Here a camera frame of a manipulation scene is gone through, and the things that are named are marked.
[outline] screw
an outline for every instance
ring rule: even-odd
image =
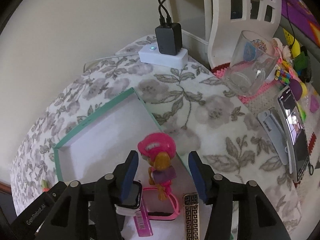
[[[71,187],[77,187],[79,185],[79,182],[77,180],[74,180],[73,182],[70,183]]]
[[[108,174],[106,174],[105,176],[104,176],[104,178],[106,179],[106,180],[110,180],[110,179],[113,179],[113,174],[112,173],[108,173]]]
[[[250,185],[251,187],[255,187],[255,186],[257,186],[258,184],[257,184],[257,182],[255,182],[254,180],[249,180],[249,185]]]
[[[221,174],[215,174],[215,175],[213,176],[213,178],[214,178],[215,180],[222,180],[222,175],[221,175]]]

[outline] extension socket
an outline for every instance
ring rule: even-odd
[[[176,69],[182,69],[188,63],[187,49],[182,48],[175,56],[161,54],[156,42],[143,46],[143,48],[139,51],[139,56],[141,62],[162,65]]]

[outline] glass mug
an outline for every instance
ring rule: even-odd
[[[224,81],[238,95],[252,97],[278,59],[279,52],[270,41],[255,32],[242,31]]]

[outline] smartphone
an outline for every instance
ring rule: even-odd
[[[290,174],[297,183],[310,162],[306,132],[297,101],[288,86],[275,97],[275,103],[286,135]]]

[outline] gold patterned lighter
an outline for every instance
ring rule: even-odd
[[[200,240],[198,194],[190,193],[183,197],[186,240]]]

